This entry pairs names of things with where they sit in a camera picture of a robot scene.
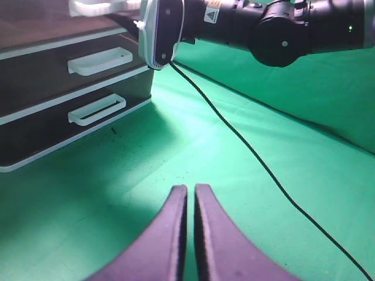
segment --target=green backdrop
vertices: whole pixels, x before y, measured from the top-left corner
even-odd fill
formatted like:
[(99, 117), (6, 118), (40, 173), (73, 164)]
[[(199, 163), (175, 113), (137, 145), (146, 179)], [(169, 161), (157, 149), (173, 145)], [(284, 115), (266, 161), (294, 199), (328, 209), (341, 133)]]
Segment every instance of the green backdrop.
[[(375, 276), (374, 154), (189, 75), (296, 202)], [(0, 280), (82, 280), (134, 241), (173, 184), (185, 183), (185, 280), (195, 281), (192, 195), (198, 182), (210, 183), (246, 236), (301, 279), (365, 280), (171, 68), (155, 74), (152, 95), (139, 111), (0, 174)]]

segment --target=white drawer handle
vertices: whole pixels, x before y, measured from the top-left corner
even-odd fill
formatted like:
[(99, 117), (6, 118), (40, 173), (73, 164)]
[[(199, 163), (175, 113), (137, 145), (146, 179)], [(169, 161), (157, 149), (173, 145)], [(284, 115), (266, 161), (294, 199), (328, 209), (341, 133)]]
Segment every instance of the white drawer handle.
[(99, 53), (68, 61), (69, 73), (90, 76), (113, 67), (133, 61), (133, 54), (121, 47), (116, 47)]
[(101, 118), (125, 108), (126, 105), (127, 102), (123, 97), (120, 97), (117, 94), (112, 94), (98, 101), (94, 101), (91, 104), (87, 104), (81, 108), (68, 112), (68, 120), (69, 123), (87, 126)]

